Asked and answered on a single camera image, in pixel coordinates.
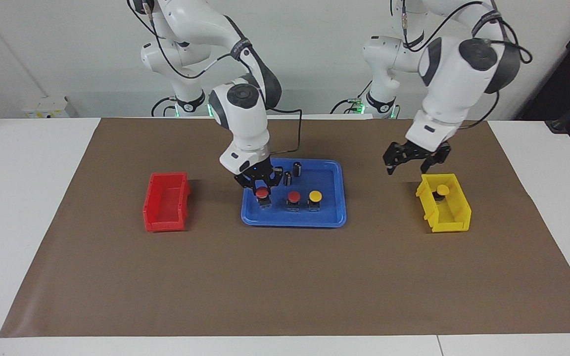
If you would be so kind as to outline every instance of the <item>white table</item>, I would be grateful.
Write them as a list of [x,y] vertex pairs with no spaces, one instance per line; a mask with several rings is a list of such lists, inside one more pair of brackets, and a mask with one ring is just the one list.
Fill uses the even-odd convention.
[[[0,120],[0,327],[99,119]],[[490,122],[570,264],[570,138]],[[570,355],[570,334],[0,339],[0,355]]]

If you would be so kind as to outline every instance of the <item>yellow button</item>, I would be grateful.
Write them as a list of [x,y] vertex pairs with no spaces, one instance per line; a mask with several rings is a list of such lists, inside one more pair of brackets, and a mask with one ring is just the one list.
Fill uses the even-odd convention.
[[321,200],[323,200],[323,194],[319,191],[312,191],[309,193],[309,200],[311,200],[313,203],[319,203]]
[[437,194],[439,194],[440,196],[446,196],[450,194],[450,189],[448,188],[447,185],[441,184],[437,187]]

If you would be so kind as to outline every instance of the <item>brown mat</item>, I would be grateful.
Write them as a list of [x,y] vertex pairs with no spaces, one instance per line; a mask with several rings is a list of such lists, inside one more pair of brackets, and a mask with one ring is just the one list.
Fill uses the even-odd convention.
[[[270,123],[275,149],[295,122]],[[432,234],[419,164],[382,153],[410,122],[305,122],[296,157],[344,169],[337,230],[257,228],[213,120],[103,119],[0,337],[570,333],[570,268],[487,125],[452,139],[471,230]],[[190,231],[149,234],[151,172],[187,171]]]

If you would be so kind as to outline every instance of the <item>blue tray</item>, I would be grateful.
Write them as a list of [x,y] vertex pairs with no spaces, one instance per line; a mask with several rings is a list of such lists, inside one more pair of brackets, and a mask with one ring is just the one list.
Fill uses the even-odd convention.
[[[285,172],[292,171],[294,162],[303,166],[300,177],[292,178],[292,184],[285,187],[283,182],[272,188],[272,207],[262,209],[251,189],[245,189],[241,205],[241,220],[252,226],[278,227],[323,227],[337,228],[346,223],[346,203],[344,202],[344,184],[342,167],[332,160],[294,160],[291,158],[272,158],[274,167],[282,166]],[[323,194],[321,211],[310,212],[307,209],[309,192]],[[300,211],[289,212],[285,207],[287,194],[298,191],[301,195]]]

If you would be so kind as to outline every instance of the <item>yellow plastic container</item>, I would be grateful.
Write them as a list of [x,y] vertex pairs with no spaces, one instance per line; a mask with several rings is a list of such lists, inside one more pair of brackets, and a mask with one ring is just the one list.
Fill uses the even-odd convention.
[[432,232],[467,231],[472,210],[454,174],[423,174],[417,196]]

